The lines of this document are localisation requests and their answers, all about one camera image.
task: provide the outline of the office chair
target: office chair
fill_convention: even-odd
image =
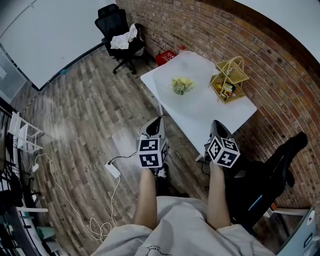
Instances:
[[[109,15],[99,17],[94,23],[104,35],[104,38],[101,41],[104,43],[109,55],[114,56],[117,60],[122,59],[119,65],[117,65],[112,72],[116,74],[119,67],[125,63],[129,63],[132,74],[135,75],[137,72],[132,63],[132,59],[141,58],[140,56],[135,56],[135,53],[145,46],[145,43],[140,40],[140,29],[143,26],[141,24],[135,24],[138,33],[136,38],[129,43],[129,49],[111,49],[110,42],[112,41],[112,38],[114,36],[123,35],[129,31],[126,11],[124,9],[113,11]]]
[[[119,6],[115,3],[109,4],[101,9],[98,10],[98,17],[102,18],[104,16],[108,16],[114,12],[117,12],[119,10]]]
[[[245,175],[225,180],[225,196],[232,223],[250,230],[283,193],[286,184],[291,188],[294,186],[295,178],[289,166],[307,143],[307,135],[300,132],[279,146],[266,162],[242,161],[240,169],[246,171]]]

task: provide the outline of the person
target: person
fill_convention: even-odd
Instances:
[[[157,197],[149,169],[141,170],[139,186],[133,224],[115,227],[93,256],[274,255],[241,225],[231,224],[219,165],[210,163],[207,205],[196,198]]]

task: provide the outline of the white wall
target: white wall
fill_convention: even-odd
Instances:
[[[24,8],[17,4],[22,0],[10,1],[16,3],[5,9],[11,12],[4,19],[7,24],[11,20],[8,17]],[[103,35],[95,25],[98,9],[114,2],[36,0],[5,30],[0,43],[22,72],[41,88],[59,70],[101,43]]]
[[[236,0],[279,24],[320,62],[319,0]]]

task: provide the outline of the red brick wall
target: red brick wall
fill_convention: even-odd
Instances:
[[[267,160],[300,131],[309,143],[293,160],[296,184],[277,199],[282,207],[313,205],[320,224],[320,88],[316,78],[266,33],[233,14],[195,0],[117,0],[129,23],[145,26],[148,51],[187,50],[220,62],[241,55],[250,79],[243,91],[258,111],[237,132],[240,147]]]

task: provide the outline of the wooden floor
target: wooden floor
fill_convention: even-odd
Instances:
[[[157,101],[140,80],[155,68],[136,62],[137,75],[124,66],[114,75],[117,61],[99,48],[55,79],[32,102],[23,118],[44,130],[39,142],[41,154],[51,158],[52,172],[66,196],[79,211],[85,226],[94,217],[99,223],[111,222],[111,196],[117,184],[104,165],[116,156],[136,151],[136,138],[143,124],[159,115]],[[12,105],[20,112],[37,92],[24,86]],[[206,200],[209,178],[195,162],[197,151],[166,113],[163,116],[169,139],[167,163],[172,183],[191,197]],[[26,163],[35,156],[23,156]],[[34,187],[41,191],[40,203],[60,245],[71,255],[90,255],[101,244],[82,226],[50,174],[49,161],[38,157]],[[114,204],[118,226],[131,223],[135,212],[140,179],[137,157],[117,159],[122,173]]]

